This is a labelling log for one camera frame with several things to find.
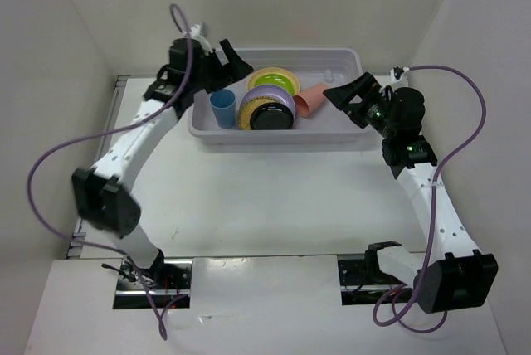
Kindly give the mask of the orange plastic plate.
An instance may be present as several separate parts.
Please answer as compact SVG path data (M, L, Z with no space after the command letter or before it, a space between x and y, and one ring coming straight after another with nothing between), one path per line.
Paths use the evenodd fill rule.
M255 71L248 78L247 84L246 84L246 89L247 90L251 90L251 89L255 88L256 87L256 86L254 86L255 80L260 75L264 75L266 73L278 73L278 74L283 74L283 75L289 77L290 81L292 82L293 87L294 87L294 89L292 91L290 91L290 92L287 91L291 96L297 95L300 92L300 82L299 82L298 78L291 71L288 71L286 69L279 68L279 67L266 67L266 68L259 69L258 71Z

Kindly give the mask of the blue plastic cup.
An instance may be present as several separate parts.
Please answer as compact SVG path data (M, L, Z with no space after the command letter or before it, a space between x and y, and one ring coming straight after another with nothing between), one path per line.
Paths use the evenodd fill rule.
M222 89L212 93L209 100L218 126L232 129L236 123L235 94L229 89Z

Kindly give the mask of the pink plastic cup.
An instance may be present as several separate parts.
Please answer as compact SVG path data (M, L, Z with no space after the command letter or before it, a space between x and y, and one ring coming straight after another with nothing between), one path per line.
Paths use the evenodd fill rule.
M324 92L328 88L327 84L320 83L295 95L293 99L297 114L303 118L308 118L313 114L327 100Z

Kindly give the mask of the green plastic plate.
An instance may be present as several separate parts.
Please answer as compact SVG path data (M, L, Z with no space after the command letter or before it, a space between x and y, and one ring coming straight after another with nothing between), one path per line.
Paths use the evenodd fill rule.
M254 82L254 86L258 85L278 85L288 92L294 89L290 78L278 73L266 73L260 75Z

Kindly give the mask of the woven bamboo plate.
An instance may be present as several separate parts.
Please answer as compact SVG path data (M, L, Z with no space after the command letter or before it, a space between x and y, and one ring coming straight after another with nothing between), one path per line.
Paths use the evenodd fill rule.
M243 102L240 106L237 123L241 130L251 130L251 116L254 111L265 104L279 104L279 101L269 96L259 96Z

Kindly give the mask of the purple plastic plate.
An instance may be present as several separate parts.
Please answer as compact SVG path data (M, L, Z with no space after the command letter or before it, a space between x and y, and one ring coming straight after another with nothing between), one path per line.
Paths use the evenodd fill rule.
M296 116L293 97L286 90L277 85L258 85L257 87L248 90L243 96L240 106L243 102L259 96L269 96L278 100L279 103L287 106L292 111L294 117Z

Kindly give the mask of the black glossy plate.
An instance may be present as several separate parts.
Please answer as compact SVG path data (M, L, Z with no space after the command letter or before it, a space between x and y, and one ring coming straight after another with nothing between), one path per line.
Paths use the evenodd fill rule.
M292 129L294 114L285 105L268 102L256 108L250 118L252 130L284 130Z

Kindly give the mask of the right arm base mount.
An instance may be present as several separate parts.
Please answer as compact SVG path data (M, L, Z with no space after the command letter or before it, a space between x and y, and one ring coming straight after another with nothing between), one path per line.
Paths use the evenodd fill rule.
M343 306L375 304L388 290L402 283L393 276L369 272L360 255L339 256L337 266Z

